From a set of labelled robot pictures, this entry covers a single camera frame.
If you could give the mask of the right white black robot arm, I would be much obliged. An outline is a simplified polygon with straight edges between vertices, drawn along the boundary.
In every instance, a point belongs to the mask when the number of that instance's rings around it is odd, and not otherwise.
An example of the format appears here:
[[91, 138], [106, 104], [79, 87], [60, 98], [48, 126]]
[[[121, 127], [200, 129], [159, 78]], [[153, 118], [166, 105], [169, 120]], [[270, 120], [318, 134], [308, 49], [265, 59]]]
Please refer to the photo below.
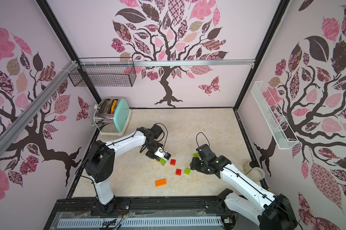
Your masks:
[[294, 230], [299, 225], [289, 199], [283, 194], [277, 196], [260, 187], [226, 157], [217, 157], [207, 144], [196, 151], [199, 157], [192, 158], [191, 170], [214, 174], [240, 193], [224, 196], [227, 209], [246, 217], [261, 230]]

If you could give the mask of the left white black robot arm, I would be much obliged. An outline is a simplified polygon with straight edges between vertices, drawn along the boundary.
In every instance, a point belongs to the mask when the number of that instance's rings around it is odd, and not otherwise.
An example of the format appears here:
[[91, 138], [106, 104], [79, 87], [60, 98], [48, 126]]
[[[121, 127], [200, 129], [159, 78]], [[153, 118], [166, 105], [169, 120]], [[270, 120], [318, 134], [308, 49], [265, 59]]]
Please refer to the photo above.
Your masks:
[[126, 137], [109, 142], [97, 141], [91, 146], [84, 169], [92, 181], [103, 213], [113, 214], [117, 210], [109, 179], [116, 158], [131, 149], [141, 147], [140, 152], [147, 150], [146, 156], [150, 159], [168, 161], [171, 154], [164, 150], [164, 144], [160, 143], [159, 137], [165, 138], [167, 133], [160, 125], [154, 124], [151, 128], [139, 127]]

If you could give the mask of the long green lego brick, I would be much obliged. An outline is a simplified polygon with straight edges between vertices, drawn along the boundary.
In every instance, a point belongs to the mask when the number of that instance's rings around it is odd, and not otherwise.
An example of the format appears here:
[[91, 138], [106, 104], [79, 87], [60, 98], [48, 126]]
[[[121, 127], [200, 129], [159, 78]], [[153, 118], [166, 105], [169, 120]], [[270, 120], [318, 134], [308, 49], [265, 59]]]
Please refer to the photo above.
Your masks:
[[166, 165], [166, 160], [163, 159], [163, 158], [160, 158], [159, 162], [160, 162], [160, 164], [161, 164], [162, 166], [165, 166], [165, 165]]

